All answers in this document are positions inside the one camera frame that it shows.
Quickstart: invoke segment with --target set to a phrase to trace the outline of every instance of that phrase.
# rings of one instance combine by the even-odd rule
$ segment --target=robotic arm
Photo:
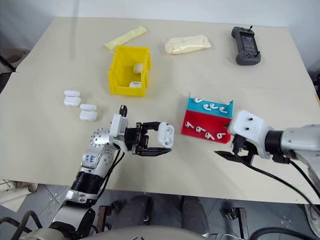
[[[272,157],[274,162],[282,164],[289,164],[290,159],[300,160],[308,166],[308,174],[319,189],[320,125],[276,131],[260,117],[241,111],[233,118],[229,132],[234,135],[233,154],[216,151],[220,156],[248,165],[252,164],[255,155],[263,159]],[[247,150],[247,155],[238,156],[241,149]]]
[[[114,114],[110,129],[98,128],[82,156],[76,179],[49,226],[29,233],[26,240],[81,239],[89,235],[95,219],[91,208],[99,198],[99,190],[114,167],[115,151],[140,156],[159,156],[171,151],[175,129],[166,122],[137,122],[128,127],[127,107],[122,105]],[[158,131],[157,140],[163,147],[148,147],[148,130]]]

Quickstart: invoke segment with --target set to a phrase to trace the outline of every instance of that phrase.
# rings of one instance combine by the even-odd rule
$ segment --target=gray floor
[[[26,197],[18,212],[13,212],[3,206],[0,206],[0,218],[7,216],[20,221],[26,211],[33,210],[38,215],[42,225],[47,227],[55,210],[61,202],[66,189],[67,188],[63,186],[40,184],[37,192]],[[116,200],[125,204],[130,198],[139,194],[143,193],[113,190],[105,191],[98,200],[98,203],[94,206],[94,210],[97,212],[99,205],[109,205]],[[147,194],[154,199],[151,224],[180,228],[180,196],[157,193]],[[228,200],[208,197],[200,197],[200,201],[208,217],[210,232],[212,234],[233,234],[239,237],[240,231],[238,221],[227,220],[221,214],[221,209],[225,207],[241,207],[245,208],[247,211],[249,234],[252,234],[255,230],[260,228],[281,227],[289,228],[316,238],[308,225],[303,205]],[[111,225],[114,218],[115,215],[109,217],[106,221],[107,224]],[[27,226],[31,229],[36,229],[36,225],[32,220],[28,222]],[[11,239],[15,230],[15,227],[7,223],[3,223],[0,226],[0,240]],[[215,235],[212,235],[210,239],[215,240]],[[229,239],[231,240],[234,238],[225,237],[223,240]],[[296,238],[284,234],[268,234],[260,239],[294,240]]]

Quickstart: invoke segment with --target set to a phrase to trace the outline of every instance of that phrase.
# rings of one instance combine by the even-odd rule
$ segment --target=game controller
[[[255,40],[255,32],[250,28],[235,26],[231,36],[235,38],[238,47],[238,55],[235,58],[237,64],[242,66],[256,65],[261,61],[261,54]]]

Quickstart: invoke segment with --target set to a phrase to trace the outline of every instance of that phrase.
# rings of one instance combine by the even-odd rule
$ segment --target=yellow tray
[[[142,73],[134,73],[134,65],[143,64]],[[111,94],[146,96],[148,71],[151,69],[149,47],[117,46],[109,69]],[[141,82],[141,87],[129,87],[131,82]]]

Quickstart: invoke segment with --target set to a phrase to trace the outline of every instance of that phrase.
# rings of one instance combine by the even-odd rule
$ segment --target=white earbud
[[[184,125],[185,125],[186,128],[189,128],[189,127],[192,128],[192,129],[195,128],[195,127],[194,127],[190,122],[188,122],[188,121],[186,121]]]
[[[219,111],[221,113],[223,113],[223,114],[227,114],[228,113],[227,111],[225,111],[225,107],[224,106],[219,107]]]
[[[200,127],[200,126],[197,126],[197,127],[195,128],[195,131],[196,131],[197,133],[200,133],[201,131],[205,132],[206,130],[203,129],[202,127]]]
[[[194,101],[196,104],[198,104],[198,103],[202,102],[203,100],[200,99],[200,98],[195,97],[195,98],[193,99],[193,101]]]
[[[209,108],[209,105],[208,105],[208,104],[203,104],[203,108],[204,108],[205,110],[211,111],[211,108]]]
[[[205,133],[204,137],[205,137],[206,139],[215,140],[215,138],[214,138],[210,133],[208,133],[208,132]]]
[[[224,135],[226,135],[226,134],[225,134],[225,133],[217,133],[217,134],[216,134],[216,137],[217,137],[218,139],[222,139],[222,137],[223,137]]]
[[[209,105],[209,107],[210,107],[211,109],[218,109],[218,108],[219,108],[218,106],[215,106],[213,103],[211,103],[211,104]]]

